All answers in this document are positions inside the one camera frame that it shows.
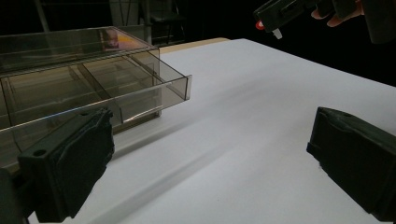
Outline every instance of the clear plastic box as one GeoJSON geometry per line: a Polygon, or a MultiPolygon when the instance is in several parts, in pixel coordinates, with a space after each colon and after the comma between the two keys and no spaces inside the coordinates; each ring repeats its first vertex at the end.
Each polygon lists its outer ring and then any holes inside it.
{"type": "Polygon", "coordinates": [[[190,99],[191,76],[115,27],[0,37],[0,167],[76,114],[113,112],[113,133],[190,99]]]}

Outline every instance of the screw hole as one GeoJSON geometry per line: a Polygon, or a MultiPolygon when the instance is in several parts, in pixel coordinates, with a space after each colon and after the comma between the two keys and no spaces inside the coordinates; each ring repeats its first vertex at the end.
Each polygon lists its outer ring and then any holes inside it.
{"type": "Polygon", "coordinates": [[[46,152],[47,152],[46,150],[40,149],[40,150],[37,150],[36,152],[34,152],[33,155],[36,157],[39,157],[39,156],[46,154],[46,152]]]}

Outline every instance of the white table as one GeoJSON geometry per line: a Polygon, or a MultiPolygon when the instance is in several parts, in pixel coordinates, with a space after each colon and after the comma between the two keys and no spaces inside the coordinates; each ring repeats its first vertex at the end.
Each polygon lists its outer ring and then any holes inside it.
{"type": "Polygon", "coordinates": [[[191,99],[115,135],[114,160],[64,223],[383,223],[306,145],[318,106],[396,134],[395,88],[246,39],[161,57],[192,75],[191,99]]]}

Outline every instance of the glue gun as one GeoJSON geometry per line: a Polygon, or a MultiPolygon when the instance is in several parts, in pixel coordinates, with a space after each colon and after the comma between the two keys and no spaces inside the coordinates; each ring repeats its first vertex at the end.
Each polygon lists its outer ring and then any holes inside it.
{"type": "MultiPolygon", "coordinates": [[[[396,0],[361,0],[371,42],[384,44],[396,38],[396,0]]],[[[321,17],[330,14],[346,19],[356,10],[355,0],[269,0],[253,12],[258,29],[273,32],[279,39],[279,28],[306,10],[318,9],[321,17]]]]}

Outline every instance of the human hand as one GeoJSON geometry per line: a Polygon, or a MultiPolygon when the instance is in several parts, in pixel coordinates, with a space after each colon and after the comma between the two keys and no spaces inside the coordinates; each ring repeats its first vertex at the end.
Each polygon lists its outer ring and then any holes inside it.
{"type": "MultiPolygon", "coordinates": [[[[360,15],[364,15],[363,8],[361,7],[361,0],[356,0],[355,3],[356,3],[356,10],[354,12],[352,12],[351,14],[349,14],[347,17],[345,17],[343,19],[338,18],[337,15],[333,15],[332,18],[329,19],[329,21],[327,21],[327,25],[330,27],[334,27],[334,26],[337,26],[337,25],[343,23],[344,21],[351,19],[351,18],[360,16],[360,15]]],[[[320,17],[318,10],[315,9],[314,11],[312,11],[311,16],[317,20],[322,20],[322,19],[327,18],[329,15],[320,17]]]]}

